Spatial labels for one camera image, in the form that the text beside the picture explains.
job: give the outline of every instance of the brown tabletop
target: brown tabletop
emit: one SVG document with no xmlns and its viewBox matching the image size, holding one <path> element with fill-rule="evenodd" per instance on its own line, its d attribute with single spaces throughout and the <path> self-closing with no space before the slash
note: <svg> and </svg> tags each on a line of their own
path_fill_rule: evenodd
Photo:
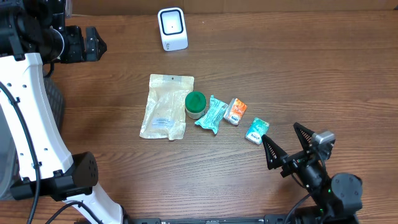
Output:
<svg viewBox="0 0 398 224">
<path fill-rule="evenodd" d="M 91 151 L 99 182 L 134 217 L 250 217 L 287 213 L 307 192 L 267 170 L 264 148 L 244 139 L 254 117 L 289 154 L 297 121 L 336 134 L 328 173 L 363 180 L 361 223 L 398 219 L 398 13 L 186 15 L 187 50 L 164 52 L 156 16 L 76 17 L 108 45 L 99 62 L 55 66 L 67 108 L 62 137 Z M 151 73 L 191 75 L 195 90 L 248 109 L 214 134 L 187 117 L 183 140 L 139 137 Z M 31 200 L 0 203 L 0 223 L 25 223 Z M 304 205 L 311 205 L 308 200 Z M 35 223 L 62 202 L 41 198 Z M 81 218 L 74 209 L 54 223 Z"/>
</svg>

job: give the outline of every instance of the blue and white packet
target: blue and white packet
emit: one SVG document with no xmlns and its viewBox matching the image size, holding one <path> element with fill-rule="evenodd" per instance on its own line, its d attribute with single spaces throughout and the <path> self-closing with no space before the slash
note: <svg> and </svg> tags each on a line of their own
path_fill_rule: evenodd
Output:
<svg viewBox="0 0 398 224">
<path fill-rule="evenodd" d="M 269 123 L 261 120 L 260 118 L 254 118 L 253 123 L 246 133 L 245 138 L 253 143 L 260 145 L 262 143 L 261 137 L 268 131 Z"/>
<path fill-rule="evenodd" d="M 209 110 L 207 113 L 195 122 L 195 125 L 200 125 L 204 129 L 213 130 L 214 134 L 218 132 L 218 124 L 223 119 L 224 113 L 228 104 L 217 100 L 214 95 L 210 97 Z"/>
</svg>

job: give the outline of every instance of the orange packet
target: orange packet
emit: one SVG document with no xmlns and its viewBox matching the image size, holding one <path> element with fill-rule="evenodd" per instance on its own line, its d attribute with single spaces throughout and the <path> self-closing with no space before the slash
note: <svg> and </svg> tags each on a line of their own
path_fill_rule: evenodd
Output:
<svg viewBox="0 0 398 224">
<path fill-rule="evenodd" d="M 238 98 L 233 98 L 225 111 L 224 119 L 233 125 L 238 125 L 247 107 Z"/>
</svg>

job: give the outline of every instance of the white pouch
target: white pouch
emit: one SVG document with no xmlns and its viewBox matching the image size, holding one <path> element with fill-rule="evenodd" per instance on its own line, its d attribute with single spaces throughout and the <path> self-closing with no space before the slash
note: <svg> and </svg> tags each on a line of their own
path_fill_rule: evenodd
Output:
<svg viewBox="0 0 398 224">
<path fill-rule="evenodd" d="M 185 97 L 193 90 L 193 77 L 150 75 L 149 94 L 139 136 L 146 139 L 182 139 L 185 132 Z"/>
</svg>

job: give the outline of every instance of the green lid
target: green lid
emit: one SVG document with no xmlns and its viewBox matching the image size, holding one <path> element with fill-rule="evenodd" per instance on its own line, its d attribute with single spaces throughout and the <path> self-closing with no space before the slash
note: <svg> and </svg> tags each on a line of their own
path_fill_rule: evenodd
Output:
<svg viewBox="0 0 398 224">
<path fill-rule="evenodd" d="M 185 97 L 185 107 L 191 113 L 199 113 L 206 108 L 206 97 L 199 91 L 193 91 Z"/>
</svg>

